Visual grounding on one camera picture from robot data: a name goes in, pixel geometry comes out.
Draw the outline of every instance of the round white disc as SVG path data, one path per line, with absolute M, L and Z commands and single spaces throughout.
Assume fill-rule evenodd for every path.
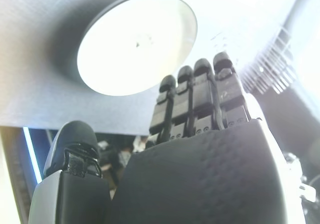
M 127 0 L 89 28 L 78 50 L 78 70 L 96 92 L 142 92 L 183 64 L 196 36 L 197 20 L 185 2 Z

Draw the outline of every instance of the robotic hand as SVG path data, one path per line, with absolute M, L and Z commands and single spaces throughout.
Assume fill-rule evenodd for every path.
M 83 122 L 57 134 L 30 224 L 303 224 L 299 192 L 263 120 L 252 119 L 225 53 L 160 84 L 147 149 L 132 155 L 114 199 Z

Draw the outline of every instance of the wire rack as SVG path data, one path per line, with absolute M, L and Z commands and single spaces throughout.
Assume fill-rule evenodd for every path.
M 290 51 L 291 36 L 261 17 L 246 17 L 222 30 L 211 39 L 211 50 L 228 53 L 246 92 L 257 90 L 264 94 L 272 88 L 280 94 L 297 77 Z

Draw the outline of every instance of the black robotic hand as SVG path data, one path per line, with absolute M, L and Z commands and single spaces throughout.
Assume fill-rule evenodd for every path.
M 214 71 L 206 59 L 183 67 L 177 87 L 163 79 L 148 148 L 132 155 L 112 201 L 92 129 L 64 126 L 29 223 L 305 223 L 286 161 L 266 123 L 251 118 L 232 62 L 220 53 L 213 63 Z

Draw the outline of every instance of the blue light strip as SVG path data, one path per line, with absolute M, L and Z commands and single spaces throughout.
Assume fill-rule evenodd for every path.
M 25 136 L 25 140 L 26 140 L 26 145 L 28 146 L 29 155 L 30 155 L 30 158 L 31 158 L 31 163 L 32 163 L 32 166 L 33 166 L 33 171 L 34 171 L 34 174 L 35 174 L 36 182 L 40 183 L 40 182 L 42 182 L 42 178 L 41 178 L 38 162 L 37 162 L 37 159 L 36 159 L 34 146 L 32 144 L 29 128 L 28 127 L 23 127 L 23 132 L 24 132 L 24 136 Z

